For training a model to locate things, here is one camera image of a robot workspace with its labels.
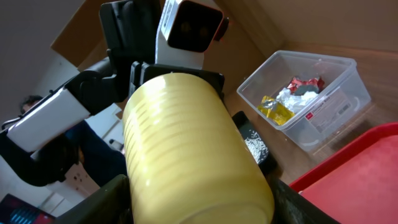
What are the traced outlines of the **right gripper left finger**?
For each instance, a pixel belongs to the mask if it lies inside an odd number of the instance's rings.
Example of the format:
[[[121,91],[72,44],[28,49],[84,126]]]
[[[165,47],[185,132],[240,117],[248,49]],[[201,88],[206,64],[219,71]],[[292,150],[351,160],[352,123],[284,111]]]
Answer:
[[[133,224],[129,178],[118,175],[68,212],[56,223],[126,223]]]

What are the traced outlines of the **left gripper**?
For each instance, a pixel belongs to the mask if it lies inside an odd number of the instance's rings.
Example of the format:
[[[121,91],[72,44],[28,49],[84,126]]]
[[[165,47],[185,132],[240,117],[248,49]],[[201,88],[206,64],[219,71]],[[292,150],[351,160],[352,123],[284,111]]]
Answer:
[[[171,65],[148,64],[145,62],[140,63],[138,61],[135,61],[131,65],[129,96],[150,79],[168,73],[187,73],[200,77],[207,81],[216,90],[222,100],[224,98],[223,86],[225,78],[221,73]]]

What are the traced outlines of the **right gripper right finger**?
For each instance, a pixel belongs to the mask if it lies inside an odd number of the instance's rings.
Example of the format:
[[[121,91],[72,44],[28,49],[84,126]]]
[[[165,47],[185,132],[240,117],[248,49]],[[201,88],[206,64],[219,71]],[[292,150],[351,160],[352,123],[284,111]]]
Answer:
[[[276,177],[268,177],[275,203],[273,224],[337,224],[319,208]]]

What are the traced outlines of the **pile of white rice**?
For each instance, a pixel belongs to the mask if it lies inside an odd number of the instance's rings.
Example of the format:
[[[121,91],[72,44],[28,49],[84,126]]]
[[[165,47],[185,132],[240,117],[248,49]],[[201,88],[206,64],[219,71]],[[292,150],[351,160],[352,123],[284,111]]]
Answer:
[[[250,129],[249,134],[244,138],[244,141],[258,164],[265,161],[269,155],[269,150],[255,130]]]

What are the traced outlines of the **yellow plastic cup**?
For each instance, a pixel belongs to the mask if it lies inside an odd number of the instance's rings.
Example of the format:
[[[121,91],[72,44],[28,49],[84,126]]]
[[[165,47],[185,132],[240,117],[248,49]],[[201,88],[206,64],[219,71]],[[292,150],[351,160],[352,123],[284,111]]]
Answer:
[[[216,90],[169,73],[123,114],[135,223],[270,223],[271,189]]]

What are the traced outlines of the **yellow snack wrapper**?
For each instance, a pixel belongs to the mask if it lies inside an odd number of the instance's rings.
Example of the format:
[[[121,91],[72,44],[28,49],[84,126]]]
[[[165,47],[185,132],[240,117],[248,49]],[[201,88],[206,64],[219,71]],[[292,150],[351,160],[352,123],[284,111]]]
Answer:
[[[293,112],[269,96],[264,96],[261,104],[257,108],[262,114],[279,126],[285,124],[288,120],[294,117]]]

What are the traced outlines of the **white paper napkin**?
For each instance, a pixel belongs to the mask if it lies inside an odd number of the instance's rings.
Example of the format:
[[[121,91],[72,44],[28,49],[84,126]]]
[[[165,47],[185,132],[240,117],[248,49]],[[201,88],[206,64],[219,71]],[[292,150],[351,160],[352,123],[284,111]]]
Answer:
[[[284,105],[288,110],[294,114],[299,113],[304,109],[312,100],[318,96],[314,91],[307,91],[303,95],[293,95],[290,90],[283,88],[276,97],[276,100]]]

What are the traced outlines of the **red snack wrapper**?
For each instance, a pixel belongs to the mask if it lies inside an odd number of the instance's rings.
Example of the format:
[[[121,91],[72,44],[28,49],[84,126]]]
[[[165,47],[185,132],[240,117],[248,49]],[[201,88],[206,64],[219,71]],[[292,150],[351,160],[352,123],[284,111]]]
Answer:
[[[306,92],[319,93],[323,90],[325,82],[320,78],[302,80],[294,77],[287,85],[287,89],[295,96],[304,95]]]

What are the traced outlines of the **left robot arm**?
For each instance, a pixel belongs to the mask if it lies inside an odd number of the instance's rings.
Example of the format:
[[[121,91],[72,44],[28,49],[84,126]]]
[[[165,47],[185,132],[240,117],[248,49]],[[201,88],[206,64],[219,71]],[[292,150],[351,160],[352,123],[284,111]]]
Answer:
[[[224,77],[203,69],[205,51],[229,23],[214,1],[114,1],[99,16],[107,57],[2,125],[1,156],[30,185],[63,182],[78,161],[66,132],[149,80],[187,73],[222,91]]]

